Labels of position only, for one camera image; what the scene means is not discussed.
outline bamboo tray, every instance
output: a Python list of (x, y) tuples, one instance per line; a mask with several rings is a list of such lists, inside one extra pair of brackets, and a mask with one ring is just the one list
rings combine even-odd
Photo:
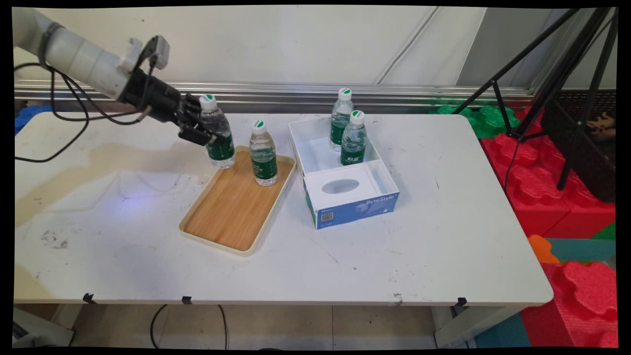
[(251, 255), (276, 208), (296, 162), (276, 155), (278, 180), (260, 186), (247, 147), (235, 147), (235, 163), (218, 170), (180, 223), (184, 236), (230, 253)]

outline oval opening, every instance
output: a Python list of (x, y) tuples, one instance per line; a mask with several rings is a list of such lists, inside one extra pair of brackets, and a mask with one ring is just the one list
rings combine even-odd
[(359, 181), (357, 180), (342, 179), (327, 183), (322, 187), (322, 191), (330, 194), (344, 193), (354, 190), (357, 186), (359, 186)]

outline plastic bottle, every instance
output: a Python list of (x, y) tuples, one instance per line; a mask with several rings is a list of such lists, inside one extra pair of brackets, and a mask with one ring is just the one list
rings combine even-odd
[(235, 163), (235, 147), (232, 143), (232, 132), (228, 119), (217, 106), (217, 101), (213, 95), (200, 96), (199, 104), (201, 106), (199, 117), (204, 127), (225, 138), (223, 142), (211, 139), (206, 144), (210, 161), (219, 169), (228, 169)]
[(366, 127), (363, 125), (363, 116), (362, 111), (353, 111), (350, 122), (344, 129), (342, 153), (339, 157), (342, 165), (363, 162), (363, 153), (366, 151)]
[(331, 148), (336, 152), (341, 150), (342, 133), (351, 118), (353, 112), (353, 102), (351, 101), (352, 91), (349, 88), (341, 88), (338, 90), (338, 100), (333, 106), (331, 113)]
[(270, 186), (276, 182), (276, 147), (268, 133), (265, 122), (261, 120), (252, 123), (250, 136), (250, 157), (256, 182), (261, 186)]

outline tray rim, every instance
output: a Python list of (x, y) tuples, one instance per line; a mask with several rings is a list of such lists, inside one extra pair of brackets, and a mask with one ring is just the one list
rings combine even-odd
[[(237, 153), (239, 153), (239, 152), (248, 152), (248, 151), (249, 151), (249, 148), (244, 146), (244, 145), (237, 145), (237, 146), (235, 146), (235, 155)], [(221, 176), (221, 174), (224, 171), (222, 169), (217, 169), (217, 171), (213, 174), (213, 177), (210, 179), (210, 181), (208, 181), (208, 184), (206, 184), (206, 187), (202, 190), (202, 192), (200, 192), (199, 196), (195, 199), (195, 202), (191, 205), (191, 207), (188, 209), (188, 211), (186, 212), (186, 214), (184, 215), (184, 217), (180, 221), (180, 224), (177, 227), (179, 232), (180, 232), (180, 234), (185, 236), (185, 237), (187, 237), (187, 238), (189, 238), (189, 239), (192, 239), (192, 240), (195, 240), (195, 241), (199, 241), (199, 242), (204, 243), (204, 244), (209, 245), (209, 246), (214, 246), (215, 248), (221, 249), (223, 251), (227, 251), (229, 253), (233, 253), (233, 254), (238, 255), (238, 256), (250, 256), (250, 255), (252, 255), (255, 252), (256, 247), (258, 246), (258, 244), (259, 244), (259, 242), (261, 240), (261, 236), (263, 235), (263, 232), (266, 230), (266, 228), (268, 226), (270, 217), (273, 215), (274, 211), (276, 210), (276, 207), (278, 206), (278, 202), (280, 201), (280, 198), (283, 196), (283, 193), (285, 193), (285, 189), (287, 189), (287, 184), (289, 183), (289, 180), (291, 180), (291, 178), (293, 176), (293, 172), (296, 170), (296, 160), (294, 158), (288, 157), (286, 155), (276, 154), (276, 160), (277, 161), (281, 161), (281, 162), (288, 162), (288, 163), (290, 163), (292, 165), (292, 168), (289, 170), (289, 175), (287, 175), (287, 179), (285, 179), (285, 183), (283, 183), (283, 187), (278, 192), (278, 196), (276, 197), (276, 200), (274, 201), (274, 204), (269, 209), (268, 215), (267, 215), (267, 217), (265, 217), (265, 221), (263, 222), (263, 225), (261, 226), (261, 229), (259, 230), (258, 234), (254, 238), (254, 241), (252, 242), (252, 245), (250, 246), (249, 249), (247, 249), (247, 250), (237, 250), (235, 248), (231, 248), (229, 246), (225, 246), (223, 244), (219, 244), (219, 243), (216, 243), (214, 241), (210, 241), (208, 239), (204, 239), (202, 237), (198, 237), (198, 236), (195, 236), (193, 234), (190, 234), (190, 233), (187, 233), (187, 232), (184, 231), (184, 226), (191, 219), (193, 213), (197, 210), (199, 205), (204, 201), (204, 199), (206, 198), (208, 193), (210, 193), (210, 190), (212, 190), (212, 188), (216, 184), (217, 180), (219, 180), (219, 177)]]

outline green bottle label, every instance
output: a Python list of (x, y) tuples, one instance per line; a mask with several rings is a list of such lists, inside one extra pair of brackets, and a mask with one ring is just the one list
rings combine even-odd
[(346, 127), (337, 127), (333, 122), (331, 122), (331, 142), (341, 145), (342, 144), (342, 134), (344, 133), (344, 129)]
[(206, 150), (208, 156), (213, 160), (226, 160), (235, 155), (235, 146), (232, 144), (232, 135), (226, 137), (226, 140), (221, 143), (207, 143)]
[(267, 180), (273, 178), (278, 172), (276, 156), (266, 162), (255, 162), (252, 159), (252, 169), (254, 170), (254, 176), (258, 179)]
[(342, 153), (340, 154), (339, 159), (342, 162), (342, 165), (351, 165), (351, 164), (361, 163), (363, 162), (363, 153), (365, 150), (366, 150), (366, 147), (364, 147), (359, 152), (347, 152), (344, 149), (344, 146), (342, 146)]

